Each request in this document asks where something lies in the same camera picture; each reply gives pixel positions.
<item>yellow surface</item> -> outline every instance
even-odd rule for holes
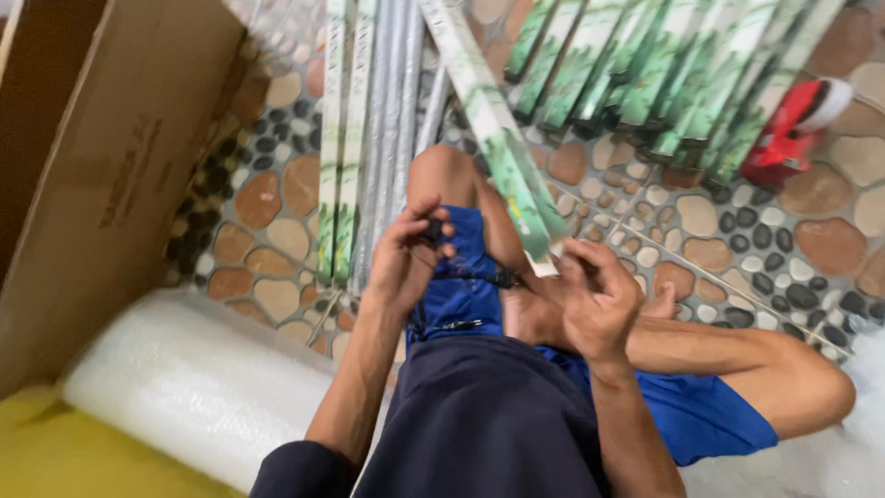
[[[64,404],[48,386],[0,402],[3,498],[242,498]]]

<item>blue shorts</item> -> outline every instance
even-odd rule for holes
[[[477,209],[446,206],[456,234],[449,242],[458,256],[441,261],[439,277],[411,314],[406,326],[411,344],[454,335],[502,335],[501,301],[493,276],[496,264],[486,254],[482,217]],[[479,278],[452,278],[456,274]],[[550,347],[539,354],[556,363],[583,392],[590,394],[587,363],[580,356]],[[772,426],[719,377],[652,375],[636,372],[651,415],[670,454],[679,465],[707,456],[748,455],[778,442]]]

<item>bubble wrap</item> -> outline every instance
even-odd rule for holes
[[[64,397],[247,494],[268,453],[304,438],[333,375],[328,359],[219,303],[161,291],[108,327]]]

